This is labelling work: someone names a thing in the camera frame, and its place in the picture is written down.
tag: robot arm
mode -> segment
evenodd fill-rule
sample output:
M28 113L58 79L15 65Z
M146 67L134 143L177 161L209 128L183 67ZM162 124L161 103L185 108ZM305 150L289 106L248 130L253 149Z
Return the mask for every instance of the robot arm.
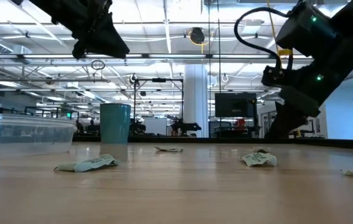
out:
M258 11L287 17L276 43L284 49L296 49L307 57L312 56L312 63L292 70L290 56L288 67L283 69L275 52L242 40L238 23ZM277 116L266 138L286 138L291 130L305 124L308 116L316 117L320 105L353 70L353 0L331 19L305 1L299 1L287 14L267 7L253 9L236 22L235 35L241 43L268 52L276 59L275 67L265 68L262 84L281 88L280 97L285 103L276 103Z
M18 6L23 0L11 0ZM54 24L61 23L78 39L72 55L76 59L86 53L104 54L125 58L129 48L114 28L112 0L30 0L52 17Z

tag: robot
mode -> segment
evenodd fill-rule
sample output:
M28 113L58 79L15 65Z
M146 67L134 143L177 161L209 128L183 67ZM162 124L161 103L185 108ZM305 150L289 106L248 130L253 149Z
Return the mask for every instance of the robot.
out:
M238 24L247 15L267 11L288 18L282 26L276 43L297 50L314 59L303 68L292 70L293 56L288 66L281 67L279 55L269 49L243 40ZM281 88L284 104L276 103L277 116L265 138L287 138L288 133L316 117L319 107L353 70L353 0L335 16L329 18L310 3L300 0L283 14L269 7L259 7L243 14L235 23L234 33L243 44L264 51L276 60L276 66L267 66L262 84Z
M11 0L20 6L23 0ZM61 23L78 39L72 55L81 59L86 53L104 54L125 58L129 53L114 28L112 12L108 13L112 0L30 0L52 17L52 23Z

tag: black cable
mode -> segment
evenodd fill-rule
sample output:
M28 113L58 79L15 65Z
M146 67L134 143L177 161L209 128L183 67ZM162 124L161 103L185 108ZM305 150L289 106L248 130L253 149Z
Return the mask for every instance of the black cable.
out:
M278 56L278 54L276 52L274 52L272 50L269 50L269 49L266 49L264 47L255 45L255 44L251 44L251 43L243 40L240 37L240 34L238 33L238 25L243 20L244 17L246 17L249 14L253 14L255 12L261 12L261 11L274 13L276 15L279 15L279 16L282 16L282 17L285 17L285 18L289 17L289 14L284 14L284 13L282 13L280 11L277 11L276 9L272 9L272 8L269 8L269 7L258 7L256 9L251 9L248 12L244 13L240 18L238 18L236 20L236 23L234 24L234 35L236 36L237 40L240 41L242 44L244 44L246 46L249 46L249 47L251 47L253 49L261 50L263 52L266 52L266 53L270 54L271 56L274 56L274 58L276 59L276 69L280 70L281 69L281 59L280 59L280 57Z

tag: pillar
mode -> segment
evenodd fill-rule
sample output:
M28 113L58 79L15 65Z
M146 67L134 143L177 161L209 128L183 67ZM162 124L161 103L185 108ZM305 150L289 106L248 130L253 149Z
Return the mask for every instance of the pillar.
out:
M195 132L198 138L208 137L207 79L205 64L185 65L183 118L185 123L197 123L202 128Z

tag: ceiling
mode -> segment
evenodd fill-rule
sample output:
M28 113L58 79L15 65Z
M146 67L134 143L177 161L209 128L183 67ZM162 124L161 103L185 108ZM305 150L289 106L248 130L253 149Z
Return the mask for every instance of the ceiling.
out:
M57 97L56 100L44 98L44 101L69 102L82 107L92 103L88 107L94 110L95 103L98 105L99 100L132 104L130 98L133 97L133 92L130 90L133 86L129 82L132 74L138 78L183 79L184 67L187 63L205 64L207 71L210 71L213 77L209 78L211 89L218 90L220 85L223 90L267 90L260 82L262 72L267 65L274 65L275 62L255 57L263 52L242 45L233 34L235 20L254 7L266 6L266 1L237 2L220 0L217 5L216 1L208 4L205 0L203 5L200 0L113 0L110 11L113 12L115 28L128 45L132 56L126 60L102 58L106 67L96 71L91 66L94 58L80 61L69 58L76 40L71 38L71 32L67 28L51 24L50 16L31 2L24 1L20 9L8 0L0 0L0 44L12 49L16 46L24 46L33 54L45 54L28 58L28 65L0 55L0 79L21 77L43 80L52 77L67 80L55 82L52 85L44 82L23 82L18 83L18 88L36 90L29 93L36 96L39 101L42 101L42 96L54 96ZM292 9L295 2L271 0L270 4L279 11L287 12ZM319 4L317 7L327 16L334 15L347 3L346 0L320 2L325 4ZM272 15L272 19L277 34L285 18ZM200 27L203 30L207 44L199 46L190 41L188 33L193 27ZM259 12L248 16L240 24L239 31L247 41L276 50L269 13ZM54 54L61 54L64 58L55 58ZM157 58L145 58L142 54L163 55ZM202 58L184 58L183 55L180 58L169 58L169 54L250 56L244 60L223 57L223 59L209 61ZM310 59L301 57L301 60L296 61L294 68L305 66L309 62ZM219 74L224 78L223 81L217 78ZM15 87L3 85L3 88ZM94 95L94 99L80 96L75 91L61 91L67 88L92 90L89 93ZM138 95L140 111L137 112L178 114L181 102L181 92L178 88L181 88L178 83L147 82L141 90L168 91L147 91L146 96ZM156 110L152 106L154 101L158 102L158 106L155 106Z

